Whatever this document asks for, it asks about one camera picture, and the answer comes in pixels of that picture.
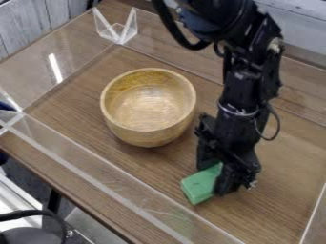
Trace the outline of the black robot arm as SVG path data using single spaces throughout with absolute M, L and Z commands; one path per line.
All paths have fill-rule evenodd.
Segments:
M 280 68 L 285 52 L 282 29 L 254 0 L 178 0 L 179 20 L 201 39 L 191 50 L 214 46 L 223 58 L 225 89 L 218 113 L 201 115 L 198 169 L 222 165 L 213 192 L 226 195 L 257 183 L 261 164 L 255 146 L 274 136 L 263 134 L 278 114 L 270 101 L 282 86 Z

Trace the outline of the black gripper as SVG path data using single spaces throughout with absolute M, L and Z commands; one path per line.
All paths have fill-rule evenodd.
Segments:
M 261 171 L 255 146 L 261 135 L 257 123 L 261 107 L 237 108 L 218 103 L 217 116 L 202 113 L 195 129 L 199 138 L 197 168 L 199 171 L 222 162 L 222 171 L 214 182 L 214 193 L 225 196 L 242 186 L 251 188 Z

